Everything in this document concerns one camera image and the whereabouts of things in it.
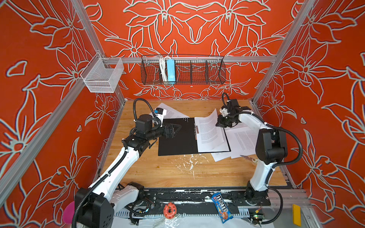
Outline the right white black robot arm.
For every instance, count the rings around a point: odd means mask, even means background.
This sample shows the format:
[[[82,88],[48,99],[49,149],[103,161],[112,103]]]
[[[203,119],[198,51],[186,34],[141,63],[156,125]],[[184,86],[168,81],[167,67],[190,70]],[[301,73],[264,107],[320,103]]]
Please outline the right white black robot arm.
[[[256,206],[268,197],[269,190],[276,192],[280,200],[279,210],[273,218],[264,220],[261,215],[251,215],[248,222],[259,226],[271,224],[281,215],[283,197],[277,189],[269,186],[270,179],[276,167],[291,165],[300,161],[303,156],[303,145],[294,133],[265,122],[249,107],[239,105],[237,99],[230,99],[226,93],[222,95],[222,102],[223,106],[220,109],[216,126],[232,128],[238,123],[244,123],[254,130],[254,136],[257,137],[255,153],[258,162],[254,175],[248,181],[245,189],[245,202],[250,206]],[[298,155],[291,161],[283,161],[288,156],[287,135],[291,136],[298,144]]]

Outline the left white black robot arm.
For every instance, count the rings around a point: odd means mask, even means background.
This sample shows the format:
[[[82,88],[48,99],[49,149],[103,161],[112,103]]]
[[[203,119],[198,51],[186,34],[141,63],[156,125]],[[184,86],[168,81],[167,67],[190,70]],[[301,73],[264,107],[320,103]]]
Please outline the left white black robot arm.
[[[122,140],[123,147],[106,171],[88,188],[81,188],[75,195],[75,212],[71,226],[81,224],[88,228],[112,227],[114,215],[122,208],[142,198],[142,187],[132,183],[124,187],[117,198],[113,194],[127,171],[150,149],[158,138],[172,139],[181,130],[181,125],[164,123],[164,109],[150,109],[151,114],[137,116],[137,98],[133,102],[136,126]]]

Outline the blue folder black inside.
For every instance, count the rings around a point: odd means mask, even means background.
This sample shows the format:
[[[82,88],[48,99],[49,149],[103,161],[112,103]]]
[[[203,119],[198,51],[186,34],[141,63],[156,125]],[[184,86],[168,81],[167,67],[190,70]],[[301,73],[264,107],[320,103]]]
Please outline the blue folder black inside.
[[[163,122],[167,124],[180,124],[182,128],[176,137],[172,139],[163,137],[159,139],[159,156],[208,154],[198,152],[194,118],[165,119]]]

